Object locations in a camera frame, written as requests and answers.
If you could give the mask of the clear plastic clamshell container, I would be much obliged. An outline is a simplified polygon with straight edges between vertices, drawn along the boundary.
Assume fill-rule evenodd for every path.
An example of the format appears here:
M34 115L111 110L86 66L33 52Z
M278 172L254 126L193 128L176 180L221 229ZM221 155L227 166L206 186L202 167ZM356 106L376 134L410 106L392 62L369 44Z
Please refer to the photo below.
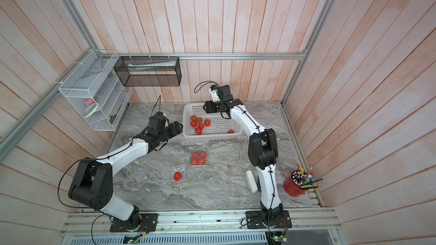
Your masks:
M195 151L195 152L197 152L198 154L199 154L199 156L200 156L200 154L201 154L201 152L206 152L205 150L197 150L197 151Z

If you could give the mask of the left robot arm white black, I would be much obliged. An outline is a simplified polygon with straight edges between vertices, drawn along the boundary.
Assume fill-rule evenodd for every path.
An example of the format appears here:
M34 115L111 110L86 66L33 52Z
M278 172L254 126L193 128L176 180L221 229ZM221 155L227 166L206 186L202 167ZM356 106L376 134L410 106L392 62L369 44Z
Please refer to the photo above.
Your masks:
M170 123L163 112L154 114L147 127L128 144L101 157L80 160L68 192L69 198L135 227L140 220L139 209L114 195L113 178L136 159L162 149L182 130L180 122Z

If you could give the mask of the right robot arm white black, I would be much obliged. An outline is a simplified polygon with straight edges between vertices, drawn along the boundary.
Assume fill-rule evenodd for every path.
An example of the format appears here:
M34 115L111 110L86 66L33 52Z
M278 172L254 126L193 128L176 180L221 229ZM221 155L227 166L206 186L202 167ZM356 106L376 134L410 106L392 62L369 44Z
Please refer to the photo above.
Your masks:
M257 169L261 185L261 216L264 223L271 223L283 216L283 205L278 195L275 169L278 144L273 129L262 126L248 112L243 102L235 99L228 85L213 84L209 93L212 100L205 102L206 113L226 114L236 121L249 137L248 157Z

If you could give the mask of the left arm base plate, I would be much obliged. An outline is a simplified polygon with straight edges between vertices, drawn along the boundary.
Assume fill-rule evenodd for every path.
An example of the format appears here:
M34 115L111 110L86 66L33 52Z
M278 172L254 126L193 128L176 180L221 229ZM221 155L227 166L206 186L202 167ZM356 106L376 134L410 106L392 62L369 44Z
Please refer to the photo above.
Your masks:
M110 226L111 233L122 232L152 232L156 230L157 213L134 213L127 221L118 218L113 219Z

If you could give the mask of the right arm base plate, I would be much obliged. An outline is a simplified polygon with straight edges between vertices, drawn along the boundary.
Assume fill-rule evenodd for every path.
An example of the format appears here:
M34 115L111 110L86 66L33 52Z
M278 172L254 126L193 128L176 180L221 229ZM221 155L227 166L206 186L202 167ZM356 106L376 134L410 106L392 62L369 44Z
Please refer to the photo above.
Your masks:
M273 214L263 211L245 212L248 229L291 229L292 222L288 211Z

